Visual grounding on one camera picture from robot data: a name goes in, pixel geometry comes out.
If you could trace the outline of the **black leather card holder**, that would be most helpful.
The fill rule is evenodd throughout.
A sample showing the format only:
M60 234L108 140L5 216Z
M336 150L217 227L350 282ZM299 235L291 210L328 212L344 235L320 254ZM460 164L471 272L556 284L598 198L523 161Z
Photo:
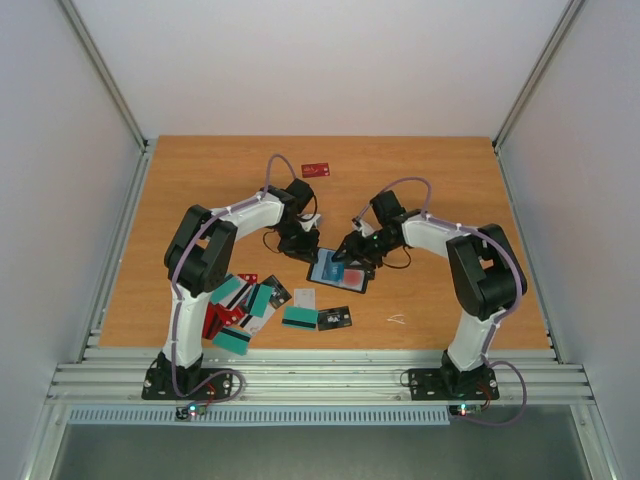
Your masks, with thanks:
M363 288L360 291L354 291L354 290L345 288L342 281L340 283L328 282L328 281L324 281L321 278L324 263L328 258L332 257L334 252L335 251L331 249L320 248L318 252L318 262L310 265L306 279L312 283L325 285L325 286L346 290L350 292L355 292L359 294L364 294L367 291L368 284L375 279L375 272L372 270L361 270L364 272L365 281L364 281Z

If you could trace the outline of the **red card with black stripe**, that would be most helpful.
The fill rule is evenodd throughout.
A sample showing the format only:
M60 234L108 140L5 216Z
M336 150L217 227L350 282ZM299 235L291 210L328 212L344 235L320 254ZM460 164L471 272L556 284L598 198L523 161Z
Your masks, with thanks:
M363 288L365 281L364 272L355 269L346 269L343 272L343 285L345 288L354 291L360 291Z

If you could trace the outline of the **blue card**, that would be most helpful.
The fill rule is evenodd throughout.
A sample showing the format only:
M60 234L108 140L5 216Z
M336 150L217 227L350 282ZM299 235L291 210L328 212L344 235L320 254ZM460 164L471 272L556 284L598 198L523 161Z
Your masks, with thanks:
M321 278L328 282L340 283L344 278L345 265L328 258L323 266Z

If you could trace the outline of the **black vip card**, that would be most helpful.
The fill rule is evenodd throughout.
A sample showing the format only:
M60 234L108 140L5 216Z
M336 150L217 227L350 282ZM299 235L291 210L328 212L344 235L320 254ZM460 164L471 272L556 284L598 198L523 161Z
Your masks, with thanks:
M346 328L351 325L351 313L347 306L323 309L318 312L317 328L319 331Z

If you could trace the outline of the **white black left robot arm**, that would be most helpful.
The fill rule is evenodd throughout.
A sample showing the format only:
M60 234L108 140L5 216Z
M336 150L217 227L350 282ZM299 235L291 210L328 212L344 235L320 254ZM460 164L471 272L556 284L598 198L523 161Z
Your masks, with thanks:
M315 214L303 210L315 201L311 186L295 179L284 188L269 185L230 206L200 205L185 213L164 256L171 281L172 308L163 354L174 364L165 384L179 398L195 395L201 386L201 331L208 296L222 285L235 243L264 228L275 230L278 251L289 258L315 264L319 230Z

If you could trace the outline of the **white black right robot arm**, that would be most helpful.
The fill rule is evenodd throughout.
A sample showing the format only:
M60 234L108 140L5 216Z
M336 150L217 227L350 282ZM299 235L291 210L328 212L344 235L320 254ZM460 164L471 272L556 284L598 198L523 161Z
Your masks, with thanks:
M527 291L527 281L504 229L495 223L471 227L407 210L393 191L371 201L380 228L352 220L333 255L345 265L366 271L381 267L398 248L426 250L449 262L456 299L462 309L455 337L444 352L444 390L463 396L477 382L475 370L487 364L487 352L503 318L513 313Z

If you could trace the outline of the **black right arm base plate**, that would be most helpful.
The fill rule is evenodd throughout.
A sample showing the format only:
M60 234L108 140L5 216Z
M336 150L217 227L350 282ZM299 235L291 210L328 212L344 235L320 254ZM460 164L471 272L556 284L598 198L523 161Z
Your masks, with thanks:
M414 401L498 400L500 392L495 372L485 366L455 373L441 368L409 369L408 388Z

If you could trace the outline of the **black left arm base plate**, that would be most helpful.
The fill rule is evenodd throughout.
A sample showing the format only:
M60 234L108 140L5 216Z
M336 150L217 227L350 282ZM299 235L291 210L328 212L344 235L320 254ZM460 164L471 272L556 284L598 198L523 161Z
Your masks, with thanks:
M141 398L147 401L224 400L231 396L236 385L229 371L204 367L203 356L189 367L173 369L169 358L160 352L146 371Z

